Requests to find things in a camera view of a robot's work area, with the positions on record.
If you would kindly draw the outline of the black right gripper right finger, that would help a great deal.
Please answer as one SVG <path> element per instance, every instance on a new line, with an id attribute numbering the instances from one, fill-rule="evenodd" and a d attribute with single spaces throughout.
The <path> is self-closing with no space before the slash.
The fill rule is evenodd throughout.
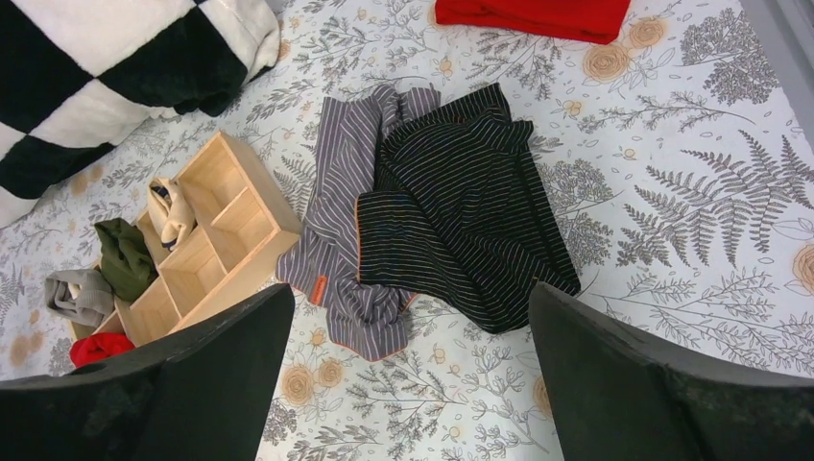
<path id="1" fill-rule="evenodd" d="M 541 283 L 529 319 L 567 460 L 809 460 L 813 382 L 664 340 Z"/>

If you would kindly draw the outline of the grey striped underwear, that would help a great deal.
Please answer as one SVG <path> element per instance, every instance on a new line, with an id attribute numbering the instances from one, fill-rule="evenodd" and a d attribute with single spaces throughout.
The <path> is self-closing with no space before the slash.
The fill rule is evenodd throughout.
<path id="1" fill-rule="evenodd" d="M 316 181 L 299 241 L 277 261 L 275 275 L 325 310 L 329 339 L 369 361 L 409 342 L 402 311 L 413 293 L 358 281 L 356 200 L 373 188 L 383 139 L 441 100 L 432 87 L 404 93 L 380 85 L 356 101 L 326 98 L 315 147 Z"/>

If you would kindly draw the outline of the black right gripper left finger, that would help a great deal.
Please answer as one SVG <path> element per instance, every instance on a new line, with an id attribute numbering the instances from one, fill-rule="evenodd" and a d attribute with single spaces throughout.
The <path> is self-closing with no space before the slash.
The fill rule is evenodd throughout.
<path id="1" fill-rule="evenodd" d="M 294 313 L 279 283 L 64 376 L 1 385 L 5 460 L 252 460 Z"/>

